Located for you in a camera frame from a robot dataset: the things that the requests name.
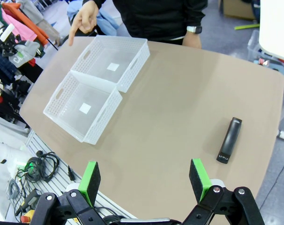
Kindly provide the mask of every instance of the person's arm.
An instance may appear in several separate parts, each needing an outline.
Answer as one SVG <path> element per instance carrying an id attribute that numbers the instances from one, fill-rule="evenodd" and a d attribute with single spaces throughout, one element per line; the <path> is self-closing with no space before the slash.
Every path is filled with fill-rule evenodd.
<path id="1" fill-rule="evenodd" d="M 70 31 L 69 31 L 69 45 L 73 44 L 73 39 L 77 29 L 80 29 L 83 33 L 88 33 L 93 30 L 97 24 L 96 16 L 98 10 L 105 0 L 84 0 L 82 8 L 76 14 L 73 19 Z"/>
<path id="2" fill-rule="evenodd" d="M 187 26 L 200 26 L 202 18 L 205 14 L 202 12 L 208 5 L 208 0 L 185 0 L 184 1 L 184 9 L 186 13 L 186 24 Z M 194 47 L 194 48 L 202 48 L 202 43 L 200 41 L 200 37 L 198 34 L 194 34 L 192 32 L 187 31 L 183 45 Z"/>

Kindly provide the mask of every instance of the orange garment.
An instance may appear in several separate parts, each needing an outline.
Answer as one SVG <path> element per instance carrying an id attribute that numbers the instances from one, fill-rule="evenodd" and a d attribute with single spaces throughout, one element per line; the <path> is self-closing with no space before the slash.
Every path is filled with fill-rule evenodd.
<path id="1" fill-rule="evenodd" d="M 38 40 L 43 44 L 48 44 L 48 35 L 38 26 L 36 26 L 32 20 L 30 20 L 26 15 L 24 15 L 21 11 L 19 11 L 20 3 L 3 3 L 2 7 L 4 9 L 10 10 L 15 16 L 18 17 L 20 21 L 22 21 L 28 28 L 30 28 L 35 34 L 37 34 Z"/>

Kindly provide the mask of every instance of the white label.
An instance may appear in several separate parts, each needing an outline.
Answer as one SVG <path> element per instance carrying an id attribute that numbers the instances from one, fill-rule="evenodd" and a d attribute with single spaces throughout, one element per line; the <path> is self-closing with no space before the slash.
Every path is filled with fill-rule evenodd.
<path id="1" fill-rule="evenodd" d="M 80 107 L 80 111 L 83 112 L 84 114 L 87 114 L 90 110 L 91 106 L 83 103 L 82 106 Z"/>
<path id="2" fill-rule="evenodd" d="M 116 64 L 116 63 L 110 63 L 110 65 L 108 66 L 108 70 L 111 70 L 111 71 L 116 71 L 116 69 L 119 67 L 119 64 Z"/>

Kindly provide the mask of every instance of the pink garment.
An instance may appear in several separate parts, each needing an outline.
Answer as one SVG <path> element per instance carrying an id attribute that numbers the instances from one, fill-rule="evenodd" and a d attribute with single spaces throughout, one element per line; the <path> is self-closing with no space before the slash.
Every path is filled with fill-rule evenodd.
<path id="1" fill-rule="evenodd" d="M 15 26 L 13 30 L 13 34 L 16 36 L 20 34 L 21 40 L 23 41 L 34 41 L 37 38 L 37 34 L 35 34 L 30 28 L 20 23 L 10 15 L 7 15 L 6 12 L 1 9 L 2 18 L 6 21 L 7 24 L 13 24 Z"/>

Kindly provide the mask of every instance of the transparent storage box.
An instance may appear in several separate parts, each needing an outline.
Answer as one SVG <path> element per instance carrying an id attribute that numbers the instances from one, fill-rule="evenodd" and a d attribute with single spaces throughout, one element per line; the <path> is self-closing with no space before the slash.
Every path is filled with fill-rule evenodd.
<path id="1" fill-rule="evenodd" d="M 96 144 L 122 100 L 117 88 L 69 72 L 43 113 L 80 142 Z"/>
<path id="2" fill-rule="evenodd" d="M 261 46 L 259 44 L 259 35 L 260 35 L 260 32 L 258 30 L 254 30 L 251 35 L 251 38 L 248 41 L 247 60 L 250 62 L 254 62 L 255 60 L 258 60 L 259 58 L 266 59 L 266 60 L 275 60 L 275 61 L 280 62 L 284 66 L 284 63 L 278 60 L 277 57 L 269 55 L 261 49 Z"/>
<path id="3" fill-rule="evenodd" d="M 71 68 L 103 85 L 127 92 L 149 57 L 147 40 L 96 36 Z"/>

